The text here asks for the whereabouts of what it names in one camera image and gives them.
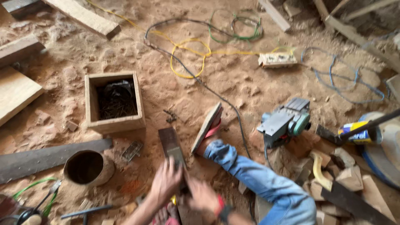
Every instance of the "sawdust floor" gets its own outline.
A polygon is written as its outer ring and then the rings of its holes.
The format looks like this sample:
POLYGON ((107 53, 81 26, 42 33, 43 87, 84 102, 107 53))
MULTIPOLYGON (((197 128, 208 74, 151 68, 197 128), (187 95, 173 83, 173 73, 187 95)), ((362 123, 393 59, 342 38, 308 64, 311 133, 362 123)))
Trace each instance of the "sawdust floor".
MULTIPOLYGON (((143 28, 163 19, 182 15, 198 20, 208 20, 212 11, 218 8, 233 12, 243 8, 257 7, 254 0, 138 0, 134 2, 103 0, 95 2, 126 16, 143 28)), ((167 55, 151 50, 143 44, 142 31, 114 15, 89 6, 86 2, 82 4, 97 14, 118 22, 122 32, 111 41, 106 41, 55 10, 43 11, 18 22, 3 8, 0 9, 1 45, 33 33, 46 46, 45 52, 20 62, 16 67, 47 90, 1 126, 1 154, 100 139, 101 135, 85 128, 84 76, 92 73, 136 70, 139 78, 146 129, 113 135, 114 147, 106 150, 105 154, 114 160, 116 172, 104 186, 87 189, 64 180, 50 214, 52 223, 60 224, 59 216, 77 211, 84 199, 90 200, 93 206, 105 203, 123 205, 133 201, 139 194, 146 193, 150 188, 154 172, 164 159, 158 129, 170 126, 177 131, 190 173, 209 181, 239 211, 249 216, 248 199, 237 191, 238 181, 220 166, 192 156, 189 152, 207 111, 218 102, 218 99, 196 84, 193 79, 176 76, 170 69, 170 58, 167 55), (177 114, 178 120, 168 124, 166 122, 168 115, 162 111, 163 109, 177 114), (79 123, 78 130, 75 132, 67 130, 65 125, 68 120, 79 123), (133 140, 142 141, 144 147, 140 158, 134 158, 132 162, 126 163, 120 155, 133 140)), ((305 16, 300 21, 294 21, 292 34, 285 34, 265 12, 259 14, 264 36, 251 44, 245 41, 218 44, 210 39, 207 27, 200 24, 183 22, 168 24, 158 29, 165 32, 175 42, 199 38, 213 51, 269 52, 280 44, 295 47, 295 55, 300 60, 302 49, 317 46, 335 54, 340 53, 345 61, 353 66, 367 65, 375 70, 380 70, 382 67, 379 60, 358 49, 352 43, 325 33, 317 17, 305 16)), ((213 23, 217 27, 230 29, 231 19, 228 12, 221 11, 215 16, 213 23)), ((249 35, 250 33, 249 30, 244 30, 240 34, 249 35)), ((173 46, 169 42, 154 35, 150 35, 149 40, 153 44, 172 50, 173 46)), ((207 52, 198 43, 189 43, 187 46, 207 52)), ((200 71, 202 57, 182 49, 178 49, 176 55, 191 71, 200 71)), ((239 107, 249 152, 257 162, 265 163, 262 137, 255 130, 262 113, 271 111, 293 97, 312 100, 310 106, 312 123, 314 125, 322 123, 332 130, 344 123, 357 121, 366 112, 374 110, 390 112, 396 107, 394 101, 389 100, 369 104, 348 103, 333 90, 321 85, 315 74, 305 66, 262 69, 258 67, 257 59, 254 55, 213 54, 205 60, 205 68, 200 75, 201 80, 210 88, 239 107)), ((330 62, 331 58, 318 51, 311 52, 305 58, 305 64, 325 71, 330 62)), ((173 66, 178 72, 183 72, 179 65, 174 63, 173 66)), ((344 76, 354 77, 352 71, 343 65, 335 66, 334 71, 344 76)), ((380 79, 375 73, 363 71, 362 79, 372 86, 380 85, 380 79)), ((336 79, 335 83, 347 85, 336 79)), ((361 85, 352 88, 345 95, 353 100, 378 99, 361 85)), ((224 128, 222 137, 226 142, 236 146, 239 154, 245 155, 236 115, 227 104, 223 103, 223 106, 225 111, 222 116, 224 128)), ((284 148, 276 152, 272 157, 273 167, 280 174, 291 177, 293 175, 291 165, 296 159, 284 148)), ((11 181, 6 185, 1 185, 0 190, 7 194, 14 194, 32 180, 48 176, 62 179, 62 167, 11 181)), ((48 187, 49 185, 42 184, 27 191, 22 196, 25 200, 24 204, 30 206, 37 204, 47 193, 48 187)), ((388 204, 394 216, 399 219, 399 211, 393 208, 396 206, 395 202, 400 201, 390 201, 388 204)), ((105 218, 107 218, 106 213, 97 213, 96 216, 90 216, 90 224, 100 224, 105 218)), ((120 213, 117 218, 119 223, 125 215, 120 213)), ((78 224, 81 220, 75 219, 72 222, 78 224)))

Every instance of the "leg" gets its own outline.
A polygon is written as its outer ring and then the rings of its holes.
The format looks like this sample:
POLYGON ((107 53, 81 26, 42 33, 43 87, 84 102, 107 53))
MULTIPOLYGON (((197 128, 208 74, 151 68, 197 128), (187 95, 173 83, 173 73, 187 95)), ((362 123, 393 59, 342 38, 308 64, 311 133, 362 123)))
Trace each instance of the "leg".
POLYGON ((315 224, 316 206, 313 198, 292 180, 238 156, 233 146, 225 145, 220 139, 207 144, 204 158, 220 164, 250 190, 274 204, 260 224, 315 224))

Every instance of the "person's hand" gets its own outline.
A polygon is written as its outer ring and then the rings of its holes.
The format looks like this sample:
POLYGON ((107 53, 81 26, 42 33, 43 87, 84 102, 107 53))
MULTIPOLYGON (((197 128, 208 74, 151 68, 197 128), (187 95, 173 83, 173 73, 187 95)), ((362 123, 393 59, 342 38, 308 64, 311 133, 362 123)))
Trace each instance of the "person's hand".
POLYGON ((155 203, 165 204, 179 190, 183 180, 183 167, 175 168, 175 160, 170 157, 158 168, 150 190, 150 196, 155 203))
POLYGON ((209 211, 215 213, 220 209, 217 193, 212 187, 204 181, 200 181, 194 177, 190 177, 185 173, 185 178, 190 192, 191 198, 186 198, 186 203, 194 210, 209 211))

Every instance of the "adhesive can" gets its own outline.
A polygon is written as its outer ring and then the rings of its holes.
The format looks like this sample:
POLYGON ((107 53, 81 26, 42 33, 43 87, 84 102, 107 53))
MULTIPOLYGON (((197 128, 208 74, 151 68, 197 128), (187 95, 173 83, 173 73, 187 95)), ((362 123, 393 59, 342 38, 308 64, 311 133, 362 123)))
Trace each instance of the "adhesive can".
MULTIPOLYGON (((365 124, 367 124, 369 121, 360 121, 356 123, 348 123, 343 125, 342 127, 339 128, 338 134, 345 134, 350 131, 353 131, 365 124)), ((368 130, 362 131, 360 133, 357 133, 349 138, 349 141, 353 142, 356 145, 364 145, 364 144, 380 144, 382 143, 382 132, 379 128, 377 127, 372 127, 368 130)))

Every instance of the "wooden box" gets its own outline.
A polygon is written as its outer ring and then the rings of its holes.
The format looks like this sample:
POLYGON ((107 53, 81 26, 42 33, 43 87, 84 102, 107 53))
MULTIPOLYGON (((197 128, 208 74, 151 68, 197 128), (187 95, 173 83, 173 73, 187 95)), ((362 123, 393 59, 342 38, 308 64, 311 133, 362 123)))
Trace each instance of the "wooden box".
POLYGON ((135 71, 118 73, 90 74, 85 76, 86 124, 87 127, 101 134, 130 131, 146 127, 142 94, 135 71), (136 96, 138 114, 115 119, 100 120, 97 87, 122 79, 132 79, 136 96))

